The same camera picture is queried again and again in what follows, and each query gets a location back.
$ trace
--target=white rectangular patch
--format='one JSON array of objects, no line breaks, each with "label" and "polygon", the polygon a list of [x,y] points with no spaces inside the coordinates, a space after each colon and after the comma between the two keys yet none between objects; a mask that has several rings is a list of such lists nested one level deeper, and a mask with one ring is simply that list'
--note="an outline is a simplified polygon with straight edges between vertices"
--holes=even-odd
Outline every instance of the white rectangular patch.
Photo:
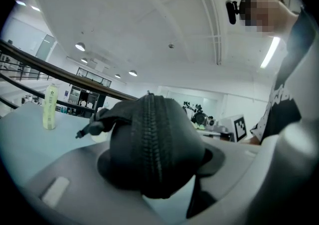
[{"label": "white rectangular patch", "polygon": [[58,177],[44,193],[41,200],[49,207],[55,208],[69,184],[70,181],[65,177]]}]

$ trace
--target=white graphic print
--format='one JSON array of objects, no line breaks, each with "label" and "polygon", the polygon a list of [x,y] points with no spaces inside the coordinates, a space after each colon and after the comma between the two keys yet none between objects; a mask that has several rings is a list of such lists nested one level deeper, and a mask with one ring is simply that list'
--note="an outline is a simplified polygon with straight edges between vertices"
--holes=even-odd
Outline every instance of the white graphic print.
[{"label": "white graphic print", "polygon": [[260,121],[258,122],[258,124],[250,130],[250,132],[256,136],[258,138],[259,141],[261,141],[263,135],[264,135],[264,131],[266,128],[266,124],[267,124],[267,120],[268,120],[268,115],[270,112],[270,109],[276,104],[280,104],[280,102],[282,101],[286,101],[286,100],[292,100],[292,95],[289,93],[288,89],[286,87],[284,87],[284,85],[280,85],[280,87],[276,90],[274,90],[274,88],[272,88],[272,91],[270,93],[269,96],[269,101],[266,107],[266,112],[264,114],[264,116],[260,119]]}]

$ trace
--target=white table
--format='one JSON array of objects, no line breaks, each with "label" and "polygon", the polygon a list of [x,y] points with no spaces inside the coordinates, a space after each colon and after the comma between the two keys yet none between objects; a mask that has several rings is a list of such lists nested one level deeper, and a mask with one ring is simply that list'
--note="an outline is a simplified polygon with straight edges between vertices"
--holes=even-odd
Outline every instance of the white table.
[{"label": "white table", "polygon": [[27,102],[0,119],[0,155],[21,186],[63,154],[95,144],[90,135],[75,139],[89,119],[55,112],[56,128],[46,130],[42,112],[41,106]]}]

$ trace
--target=railing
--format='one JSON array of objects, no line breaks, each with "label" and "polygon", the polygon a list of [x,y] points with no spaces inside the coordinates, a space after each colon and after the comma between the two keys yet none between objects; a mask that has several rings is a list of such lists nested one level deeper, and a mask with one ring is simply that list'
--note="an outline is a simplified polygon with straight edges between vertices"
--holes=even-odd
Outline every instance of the railing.
[{"label": "railing", "polygon": [[[50,75],[46,75],[44,73],[41,73],[40,71],[31,72],[32,68],[30,66],[1,61],[1,58],[3,58],[2,53],[0,53],[0,71],[3,75],[8,76],[9,78],[18,78],[19,81],[21,81],[22,79],[37,79],[37,80],[39,80],[39,79],[46,79],[46,80],[53,79],[52,77],[50,77]],[[14,67],[18,67],[18,68],[21,67],[21,69],[10,70],[10,69],[7,69],[10,67],[9,66],[6,67],[5,65],[14,66]]]},{"label": "railing", "polygon": [[[11,61],[1,61],[2,55],[9,56],[17,60],[18,62],[20,62],[20,64],[12,63]],[[137,99],[134,96],[127,95],[125,93],[105,87],[97,82],[93,82],[89,79],[67,72],[37,57],[34,57],[26,52],[23,52],[22,50],[12,46],[11,44],[3,40],[0,40],[0,64],[2,65],[2,67],[0,68],[0,71],[3,72],[3,73],[0,73],[0,79],[5,80],[8,83],[22,89],[23,91],[26,91],[39,98],[45,98],[45,95],[41,92],[38,92],[34,89],[31,89],[19,83],[17,80],[14,80],[14,79],[19,79],[19,81],[21,81],[22,79],[48,80],[48,79],[55,78],[55,79],[70,83],[76,87],[80,87],[80,88],[98,93],[100,94],[100,96],[104,96],[104,97],[109,96],[118,100],[136,100]],[[0,97],[0,102],[8,105],[12,109],[18,108],[18,106],[9,102],[8,100],[5,100],[3,97]],[[57,104],[60,104],[69,108],[77,109],[80,111],[89,112],[89,113],[94,113],[97,110],[97,107],[96,109],[91,109],[88,107],[75,105],[69,102],[63,102],[60,100],[57,101]]]}]

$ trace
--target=black shirt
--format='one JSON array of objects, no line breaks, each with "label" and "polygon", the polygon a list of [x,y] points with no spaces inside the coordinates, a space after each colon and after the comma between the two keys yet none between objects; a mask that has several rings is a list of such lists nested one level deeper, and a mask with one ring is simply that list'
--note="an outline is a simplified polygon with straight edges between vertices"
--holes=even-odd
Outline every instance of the black shirt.
[{"label": "black shirt", "polygon": [[311,25],[307,11],[302,7],[288,42],[288,54],[284,58],[275,79],[264,116],[250,132],[261,142],[268,136],[279,134],[288,124],[301,119],[293,97],[285,88],[285,82],[308,52],[316,31]]}]

